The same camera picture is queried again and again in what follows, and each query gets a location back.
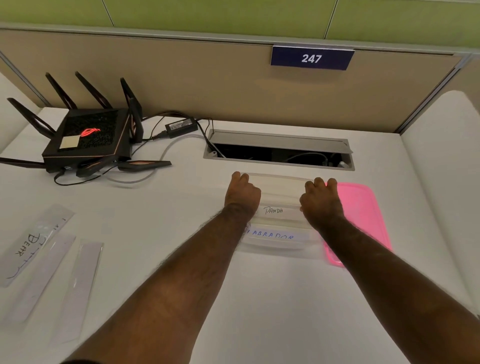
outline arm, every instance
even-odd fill
[[[232,175],[223,210],[180,246],[70,357],[102,364],[188,363],[237,244],[260,203]]]
[[[412,364],[480,363],[480,321],[432,281],[343,215],[336,180],[305,184],[300,198],[321,234],[360,287],[373,312]]]

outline red logo light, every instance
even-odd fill
[[[89,136],[90,134],[93,134],[95,132],[100,132],[101,130],[98,129],[98,128],[88,128],[88,129],[85,129],[84,131],[82,131],[82,133],[80,134],[80,136]]]

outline number sign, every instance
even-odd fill
[[[273,46],[272,66],[346,70],[353,50]]]

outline gray cable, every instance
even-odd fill
[[[159,160],[163,160],[163,158],[165,157],[165,154],[167,154],[168,150],[171,148],[172,145],[174,145],[176,142],[180,141],[180,140],[183,140],[183,139],[187,139],[187,138],[201,138],[203,140],[205,140],[205,138],[202,136],[202,135],[196,135],[196,134],[190,134],[190,135],[184,135],[184,136],[180,136],[176,139],[174,139],[166,148],[165,150],[163,151],[162,153],[162,156],[160,157]],[[139,182],[143,182],[147,179],[149,179],[150,177],[152,177],[158,170],[153,170],[150,172],[149,175],[147,175],[146,177],[143,177],[139,180],[135,180],[135,181],[120,181],[120,180],[115,180],[113,178],[109,178],[109,177],[106,177],[107,180],[109,181],[112,181],[112,182],[116,182],[116,183],[123,183],[123,184],[133,184],[133,183],[139,183]]]
[[[287,159],[283,160],[282,163],[288,162],[289,160],[291,160],[291,159],[293,159],[293,158],[300,157],[300,156],[306,156],[306,155],[309,155],[309,154],[319,154],[319,155],[321,155],[323,158],[325,158],[325,160],[326,160],[327,163],[328,163],[328,158],[327,158],[327,156],[326,156],[325,154],[319,153],[319,152],[308,152],[308,153],[297,154],[296,156],[293,156],[293,157],[290,157],[290,158],[287,158]]]

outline cubicle partition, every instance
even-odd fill
[[[272,45],[291,43],[355,53],[345,71],[271,66]],[[380,132],[412,119],[474,52],[41,26],[1,29],[0,51],[0,72],[38,105],[63,106],[45,78],[50,72],[79,107],[98,107],[76,79],[79,71],[115,107],[125,106],[125,77],[145,114],[177,109],[229,121]]]

